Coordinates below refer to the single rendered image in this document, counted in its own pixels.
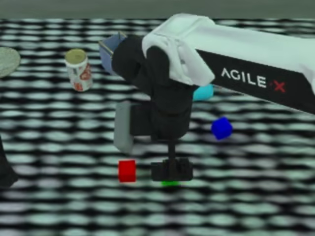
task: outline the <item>cyan block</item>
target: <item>cyan block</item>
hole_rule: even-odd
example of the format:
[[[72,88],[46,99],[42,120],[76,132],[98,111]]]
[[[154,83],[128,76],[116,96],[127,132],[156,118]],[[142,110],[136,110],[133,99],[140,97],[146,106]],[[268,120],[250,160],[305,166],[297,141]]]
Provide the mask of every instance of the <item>cyan block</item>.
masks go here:
[[[193,93],[193,101],[207,101],[213,96],[213,85],[199,87]]]
[[[212,123],[211,131],[217,140],[221,140],[232,134],[233,126],[226,117],[222,117]]]
[[[111,75],[116,75],[112,68],[112,56],[118,45],[123,42],[127,36],[122,32],[118,32],[109,38],[99,41],[99,54],[102,66]]]

